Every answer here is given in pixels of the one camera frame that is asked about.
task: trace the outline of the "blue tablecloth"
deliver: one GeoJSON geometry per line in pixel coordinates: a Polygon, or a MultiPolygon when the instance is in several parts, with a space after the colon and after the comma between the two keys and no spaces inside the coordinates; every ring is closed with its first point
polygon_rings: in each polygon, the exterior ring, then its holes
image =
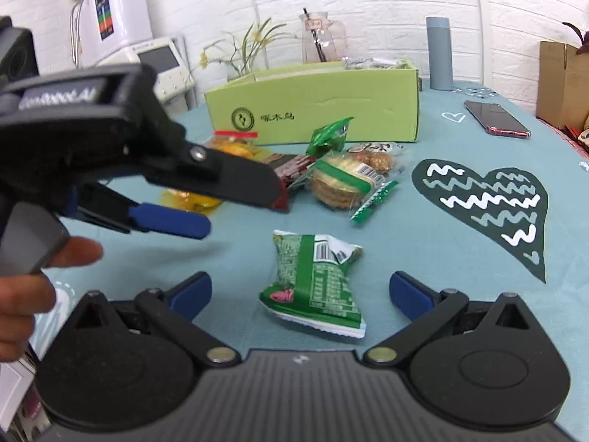
{"type": "MultiPolygon", "coordinates": [[[[462,84],[477,87],[474,84],[462,84]]],[[[388,297],[388,282],[404,270],[437,290],[453,287],[471,299],[494,300],[503,291],[519,293],[565,359],[572,388],[559,423],[580,440],[589,440],[589,174],[582,157],[552,129],[502,97],[497,102],[532,132],[530,140],[492,137],[464,109],[464,94],[425,89],[420,99],[419,142],[406,144],[409,170],[394,195],[362,227],[326,209],[308,193],[299,194],[289,214],[224,203],[211,217],[213,232],[198,242],[162,234],[114,233],[68,221],[72,234],[99,240],[105,258],[82,269],[52,270],[60,307],[39,320],[35,345],[42,351],[75,300],[89,289],[111,299],[130,299],[145,288],[169,288],[197,270],[213,279],[213,299],[194,321],[247,355],[250,348],[291,350],[356,349],[362,353],[407,324],[388,297]],[[550,197],[546,219],[546,279],[540,282],[513,256],[421,196],[410,180],[422,159],[448,159],[479,174],[514,166],[535,174],[550,197]],[[350,272],[350,288],[367,324],[354,340],[277,320],[258,301],[276,277],[272,231],[332,234],[361,245],[365,255],[350,272]]],[[[193,141],[211,134],[206,108],[181,116],[193,141]]],[[[303,145],[281,147],[303,152],[303,145]]],[[[110,185],[138,201],[157,202],[161,189],[141,178],[110,185]]]]}

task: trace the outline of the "glass jar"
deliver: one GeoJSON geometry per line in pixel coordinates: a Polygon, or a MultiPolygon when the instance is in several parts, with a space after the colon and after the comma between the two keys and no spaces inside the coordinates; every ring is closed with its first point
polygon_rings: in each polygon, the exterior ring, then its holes
{"type": "Polygon", "coordinates": [[[346,28],[329,20],[327,11],[299,16],[303,25],[303,63],[340,61],[348,58],[346,28]]]}

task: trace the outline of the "finger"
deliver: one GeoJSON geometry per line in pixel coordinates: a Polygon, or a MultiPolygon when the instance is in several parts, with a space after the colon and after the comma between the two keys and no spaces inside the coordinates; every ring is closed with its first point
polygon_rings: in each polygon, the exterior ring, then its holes
{"type": "Polygon", "coordinates": [[[70,237],[48,267],[87,266],[102,258],[102,246],[85,237],[70,237]]]}
{"type": "Polygon", "coordinates": [[[0,362],[14,362],[25,353],[26,342],[0,342],[0,362]]]}
{"type": "Polygon", "coordinates": [[[55,305],[55,289],[45,274],[0,278],[0,314],[32,316],[55,305]]]}
{"type": "Polygon", "coordinates": [[[0,315],[0,341],[22,342],[27,341],[35,330],[35,318],[33,316],[7,316],[0,315]]]}

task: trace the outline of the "white brick wall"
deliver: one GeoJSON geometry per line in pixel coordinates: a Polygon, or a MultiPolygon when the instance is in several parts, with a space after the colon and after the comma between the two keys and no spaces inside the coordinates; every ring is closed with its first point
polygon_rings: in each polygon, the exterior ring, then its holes
{"type": "MultiPolygon", "coordinates": [[[[482,41],[479,0],[255,0],[262,19],[285,21],[299,31],[299,14],[326,10],[345,23],[354,56],[405,56],[428,74],[425,17],[448,16],[452,24],[454,74],[457,79],[481,81],[482,41]]],[[[589,0],[489,0],[493,57],[493,87],[522,107],[535,108],[538,48],[541,39],[577,44],[571,21],[589,29],[589,0]]],[[[39,66],[44,72],[71,67],[68,0],[0,0],[0,11],[16,24],[33,29],[39,66]]],[[[252,0],[148,0],[156,36],[181,32],[186,36],[192,64],[202,47],[221,31],[243,32],[255,18],[252,0]]],[[[269,47],[273,66],[300,62],[298,41],[269,47]]],[[[198,92],[222,83],[226,70],[212,66],[194,70],[198,92]]]]}

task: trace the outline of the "green cardboard box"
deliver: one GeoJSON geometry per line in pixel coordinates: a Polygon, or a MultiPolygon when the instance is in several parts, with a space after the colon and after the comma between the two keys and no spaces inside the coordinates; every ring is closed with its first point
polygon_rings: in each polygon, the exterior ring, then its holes
{"type": "Polygon", "coordinates": [[[417,69],[345,70],[340,62],[254,72],[208,91],[217,131],[257,131],[257,144],[308,143],[353,116],[348,141],[415,141],[417,69]]]}

